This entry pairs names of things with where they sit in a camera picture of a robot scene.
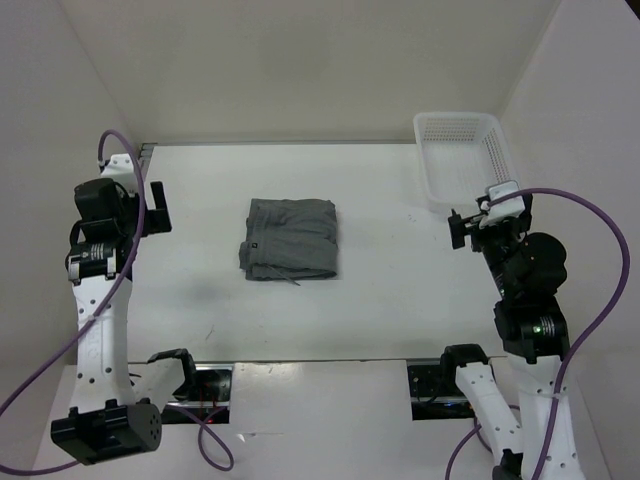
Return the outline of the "grey shorts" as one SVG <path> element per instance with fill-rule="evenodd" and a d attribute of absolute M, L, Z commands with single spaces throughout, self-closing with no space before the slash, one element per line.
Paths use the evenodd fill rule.
<path fill-rule="evenodd" d="M 331 279 L 338 274 L 338 218 L 329 200 L 254 198 L 239 265 L 249 281 Z"/>

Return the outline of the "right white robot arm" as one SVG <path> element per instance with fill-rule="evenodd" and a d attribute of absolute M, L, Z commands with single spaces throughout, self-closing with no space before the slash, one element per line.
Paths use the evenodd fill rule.
<path fill-rule="evenodd" d="M 497 387 L 487 355 L 477 344 L 445 349 L 440 385 L 462 392 L 491 450 L 494 479 L 581 479 L 568 387 L 556 379 L 569 352 L 568 327 L 556 300 L 567 278 L 566 250 L 555 237 L 530 232 L 524 212 L 482 227 L 480 216 L 452 213 L 454 248 L 471 245 L 483 255 L 500 294 L 494 322 L 513 370 L 517 412 Z"/>

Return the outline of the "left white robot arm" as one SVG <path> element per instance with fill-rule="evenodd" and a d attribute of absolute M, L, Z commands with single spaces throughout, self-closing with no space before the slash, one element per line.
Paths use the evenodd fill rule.
<path fill-rule="evenodd" d="M 132 251 L 143 205 L 110 178 L 74 189 L 80 214 L 70 234 L 66 268 L 78 312 L 75 387 L 66 417 L 52 422 L 54 444 L 83 465 L 156 450 L 161 414 L 196 394 L 200 376 L 185 349 L 152 355 L 133 380 L 127 350 Z"/>

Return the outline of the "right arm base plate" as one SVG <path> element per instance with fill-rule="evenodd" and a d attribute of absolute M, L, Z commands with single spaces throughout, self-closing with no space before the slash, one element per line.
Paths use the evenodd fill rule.
<path fill-rule="evenodd" d="M 473 410 L 466 397 L 442 378 L 435 359 L 406 363 L 413 421 L 470 419 Z"/>

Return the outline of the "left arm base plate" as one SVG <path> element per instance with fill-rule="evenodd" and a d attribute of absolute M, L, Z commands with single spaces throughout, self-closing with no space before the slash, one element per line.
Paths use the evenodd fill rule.
<path fill-rule="evenodd" d="M 164 424 L 188 424 L 184 409 L 207 424 L 228 424 L 230 418 L 233 365 L 197 363 L 194 383 L 170 398 L 162 419 Z"/>

